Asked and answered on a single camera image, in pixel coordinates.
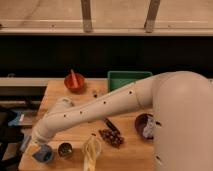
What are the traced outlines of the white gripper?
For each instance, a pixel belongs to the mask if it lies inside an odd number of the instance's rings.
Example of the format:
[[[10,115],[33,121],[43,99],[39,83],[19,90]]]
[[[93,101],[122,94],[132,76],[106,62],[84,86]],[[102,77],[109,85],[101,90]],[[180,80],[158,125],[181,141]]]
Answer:
[[[24,137],[24,140],[20,147],[21,152],[24,152],[26,150],[31,138],[32,138],[32,142],[38,145],[44,145],[48,143],[48,139],[45,136],[43,136],[42,134],[38,134],[37,132],[34,132],[32,136],[26,135]]]

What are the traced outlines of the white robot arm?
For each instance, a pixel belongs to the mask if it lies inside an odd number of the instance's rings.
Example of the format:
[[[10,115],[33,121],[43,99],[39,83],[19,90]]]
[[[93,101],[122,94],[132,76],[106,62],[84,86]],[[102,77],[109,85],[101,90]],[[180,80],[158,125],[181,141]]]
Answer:
[[[41,146],[66,129],[152,108],[156,171],[213,171],[213,83],[190,71],[167,72],[125,85],[90,102],[56,104],[33,128]]]

